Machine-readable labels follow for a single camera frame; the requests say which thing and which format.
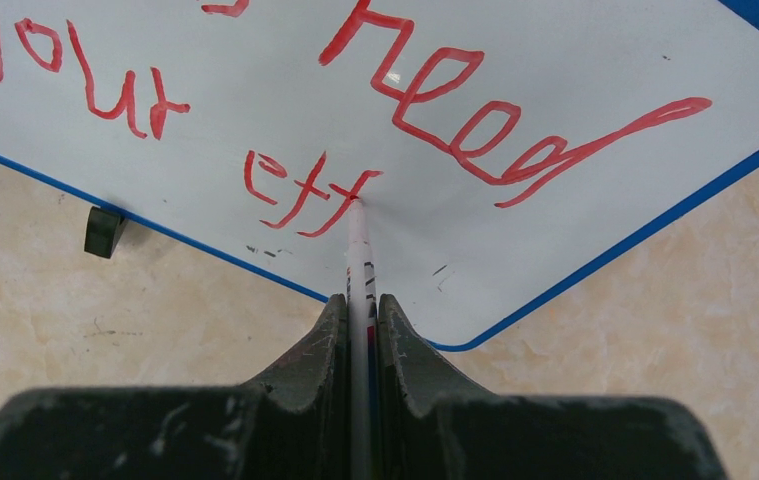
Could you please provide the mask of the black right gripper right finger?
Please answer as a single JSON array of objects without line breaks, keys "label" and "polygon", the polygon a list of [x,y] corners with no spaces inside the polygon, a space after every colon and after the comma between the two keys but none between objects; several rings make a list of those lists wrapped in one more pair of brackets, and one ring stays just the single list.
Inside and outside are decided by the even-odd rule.
[{"label": "black right gripper right finger", "polygon": [[377,333],[389,479],[724,479],[707,429],[654,396],[500,395],[385,294]]}]

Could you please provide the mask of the blue framed whiteboard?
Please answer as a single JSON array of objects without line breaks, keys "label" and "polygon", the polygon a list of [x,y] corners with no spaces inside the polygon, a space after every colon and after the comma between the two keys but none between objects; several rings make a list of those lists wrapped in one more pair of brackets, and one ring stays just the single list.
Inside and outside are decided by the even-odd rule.
[{"label": "blue framed whiteboard", "polygon": [[465,351],[759,167],[759,1],[0,1],[0,164]]}]

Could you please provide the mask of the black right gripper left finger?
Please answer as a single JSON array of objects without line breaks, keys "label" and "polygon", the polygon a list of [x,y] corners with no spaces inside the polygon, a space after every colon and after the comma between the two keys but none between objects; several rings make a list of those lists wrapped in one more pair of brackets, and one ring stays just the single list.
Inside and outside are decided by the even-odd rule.
[{"label": "black right gripper left finger", "polygon": [[0,479],[346,479],[346,300],[227,386],[32,389],[0,409]]}]

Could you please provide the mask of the white marker pen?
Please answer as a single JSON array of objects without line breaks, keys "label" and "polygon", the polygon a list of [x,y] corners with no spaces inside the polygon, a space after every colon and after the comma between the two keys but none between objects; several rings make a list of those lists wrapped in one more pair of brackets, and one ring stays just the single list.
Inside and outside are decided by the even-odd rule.
[{"label": "white marker pen", "polygon": [[374,477],[373,410],[375,387],[371,380],[375,327],[375,272],[363,202],[354,197],[348,218],[348,333],[350,340],[351,477]]}]

